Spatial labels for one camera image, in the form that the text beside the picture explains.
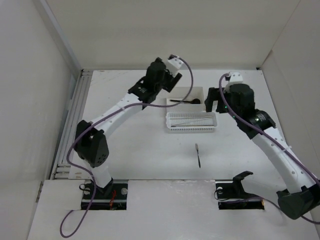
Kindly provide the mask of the metal chopstick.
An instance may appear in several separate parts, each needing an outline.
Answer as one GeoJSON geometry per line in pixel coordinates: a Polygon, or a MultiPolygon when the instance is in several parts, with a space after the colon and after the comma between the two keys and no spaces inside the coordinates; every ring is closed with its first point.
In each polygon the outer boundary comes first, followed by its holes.
{"type": "Polygon", "coordinates": [[[182,118],[184,121],[190,121],[190,122],[199,122],[199,121],[205,121],[205,120],[213,120],[213,116],[196,116],[196,117],[188,117],[188,118],[182,118]]]}

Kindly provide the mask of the black spoon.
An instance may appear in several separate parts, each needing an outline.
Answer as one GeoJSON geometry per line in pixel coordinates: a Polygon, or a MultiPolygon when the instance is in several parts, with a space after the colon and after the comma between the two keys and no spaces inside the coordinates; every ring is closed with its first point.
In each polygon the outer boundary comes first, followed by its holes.
{"type": "Polygon", "coordinates": [[[177,100],[177,99],[170,99],[170,102],[173,103],[182,103],[182,104],[193,104],[193,105],[199,105],[201,104],[201,100],[198,98],[194,98],[193,100],[177,100]]]}

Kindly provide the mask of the small metal fork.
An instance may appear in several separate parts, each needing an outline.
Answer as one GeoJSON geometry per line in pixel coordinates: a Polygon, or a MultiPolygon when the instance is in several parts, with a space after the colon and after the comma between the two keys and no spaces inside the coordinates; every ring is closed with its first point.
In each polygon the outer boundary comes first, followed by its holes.
{"type": "Polygon", "coordinates": [[[195,149],[196,149],[196,153],[197,153],[198,167],[201,168],[200,151],[199,151],[198,143],[195,143],[195,149]]]}

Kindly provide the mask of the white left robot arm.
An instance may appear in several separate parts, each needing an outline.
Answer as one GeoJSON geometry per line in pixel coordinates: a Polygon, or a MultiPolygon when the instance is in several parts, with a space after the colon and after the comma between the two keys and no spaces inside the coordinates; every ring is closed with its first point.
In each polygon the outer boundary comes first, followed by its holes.
{"type": "Polygon", "coordinates": [[[183,62],[171,55],[166,62],[156,58],[143,76],[111,109],[93,122],[78,123],[73,149],[86,162],[92,172],[94,192],[100,198],[111,195],[113,178],[109,173],[107,158],[110,154],[108,139],[126,120],[151,104],[161,90],[170,92],[181,79],[183,62]]]}

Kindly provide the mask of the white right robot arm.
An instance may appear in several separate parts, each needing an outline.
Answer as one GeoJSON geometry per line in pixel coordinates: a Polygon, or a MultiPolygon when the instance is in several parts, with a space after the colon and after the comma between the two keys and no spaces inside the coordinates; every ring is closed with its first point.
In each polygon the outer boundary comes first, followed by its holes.
{"type": "Polygon", "coordinates": [[[278,206],[287,217],[296,220],[320,205],[320,180],[290,150],[270,115],[255,107],[254,91],[247,84],[209,88],[204,101],[207,112],[214,102],[216,112],[229,113],[283,179],[286,189],[276,194],[278,206]]]}

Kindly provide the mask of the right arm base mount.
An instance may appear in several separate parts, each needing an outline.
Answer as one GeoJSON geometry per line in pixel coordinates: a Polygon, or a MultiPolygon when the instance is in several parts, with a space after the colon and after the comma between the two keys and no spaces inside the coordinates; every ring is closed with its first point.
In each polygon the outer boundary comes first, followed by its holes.
{"type": "Polygon", "coordinates": [[[250,171],[244,171],[232,179],[215,181],[214,198],[218,201],[219,210],[264,210],[263,200],[244,190],[242,181],[253,175],[250,171]]]}

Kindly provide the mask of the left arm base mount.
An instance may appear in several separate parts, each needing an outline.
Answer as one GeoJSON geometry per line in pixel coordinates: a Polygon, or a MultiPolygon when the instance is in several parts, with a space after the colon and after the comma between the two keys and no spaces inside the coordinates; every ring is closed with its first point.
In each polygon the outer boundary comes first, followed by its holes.
{"type": "MultiPolygon", "coordinates": [[[[126,210],[128,186],[128,180],[115,180],[107,195],[103,194],[99,189],[97,189],[89,210],[126,210]]],[[[81,210],[86,210],[89,206],[91,197],[93,196],[94,186],[92,181],[86,181],[85,183],[80,184],[79,189],[82,191],[80,208],[81,210]]]]}

